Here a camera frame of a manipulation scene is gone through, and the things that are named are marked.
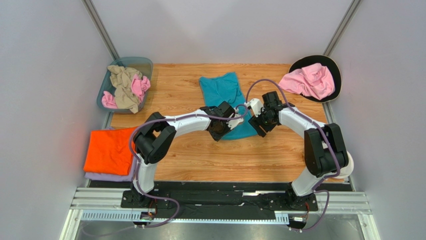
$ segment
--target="black bowl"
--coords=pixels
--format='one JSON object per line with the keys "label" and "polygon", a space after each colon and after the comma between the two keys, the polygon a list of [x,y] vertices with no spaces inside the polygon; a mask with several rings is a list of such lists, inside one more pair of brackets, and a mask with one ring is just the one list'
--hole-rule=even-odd
{"label": "black bowl", "polygon": [[307,56],[293,63],[293,65],[291,65],[290,70],[288,70],[288,72],[291,73],[296,69],[301,69],[316,63],[320,63],[322,66],[325,66],[328,68],[328,70],[330,70],[331,76],[333,77],[333,81],[334,81],[334,92],[330,96],[326,96],[321,100],[318,100],[313,96],[303,96],[302,94],[300,95],[306,99],[309,99],[317,103],[326,103],[336,99],[339,96],[340,91],[342,89],[342,75],[340,74],[339,67],[337,66],[335,61],[333,61],[333,59],[324,55]]}

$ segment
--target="gray floor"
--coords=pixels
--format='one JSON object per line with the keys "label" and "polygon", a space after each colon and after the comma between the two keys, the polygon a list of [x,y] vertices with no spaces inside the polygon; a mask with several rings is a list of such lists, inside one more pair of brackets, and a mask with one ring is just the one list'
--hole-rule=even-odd
{"label": "gray floor", "polygon": [[[308,225],[318,219],[310,215]],[[131,226],[130,222],[81,222],[93,235],[111,233]],[[76,240],[94,239],[79,231]],[[130,229],[101,240],[363,240],[357,215],[326,215],[312,231],[296,233],[287,226],[272,224],[169,223],[151,229]]]}

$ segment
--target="beige cloth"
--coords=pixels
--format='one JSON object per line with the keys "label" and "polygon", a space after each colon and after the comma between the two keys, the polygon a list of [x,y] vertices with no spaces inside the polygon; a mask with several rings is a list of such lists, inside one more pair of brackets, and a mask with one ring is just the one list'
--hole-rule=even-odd
{"label": "beige cloth", "polygon": [[111,72],[109,79],[116,88],[114,93],[115,103],[119,109],[129,109],[132,113],[139,111],[138,97],[132,92],[132,78],[135,74],[141,79],[142,73],[132,67],[110,65],[107,67]]}

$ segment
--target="orange folded cloth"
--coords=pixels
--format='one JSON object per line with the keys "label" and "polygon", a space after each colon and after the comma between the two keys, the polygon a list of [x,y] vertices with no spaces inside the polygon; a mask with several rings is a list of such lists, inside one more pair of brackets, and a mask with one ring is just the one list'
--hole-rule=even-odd
{"label": "orange folded cloth", "polygon": [[129,175],[133,159],[129,138],[135,128],[91,131],[84,171]]}

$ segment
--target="folded clothes stack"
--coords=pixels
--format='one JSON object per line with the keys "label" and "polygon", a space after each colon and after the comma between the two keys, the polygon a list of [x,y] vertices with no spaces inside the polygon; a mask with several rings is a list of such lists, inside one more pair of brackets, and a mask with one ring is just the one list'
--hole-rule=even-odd
{"label": "folded clothes stack", "polygon": [[150,80],[132,67],[110,65],[107,68],[111,72],[109,79],[115,92],[113,96],[104,91],[102,105],[109,109],[129,109],[132,113],[137,113],[145,92],[151,87]]}
{"label": "folded clothes stack", "polygon": [[137,160],[128,145],[135,128],[92,131],[84,164],[85,177],[99,181],[132,181]]}

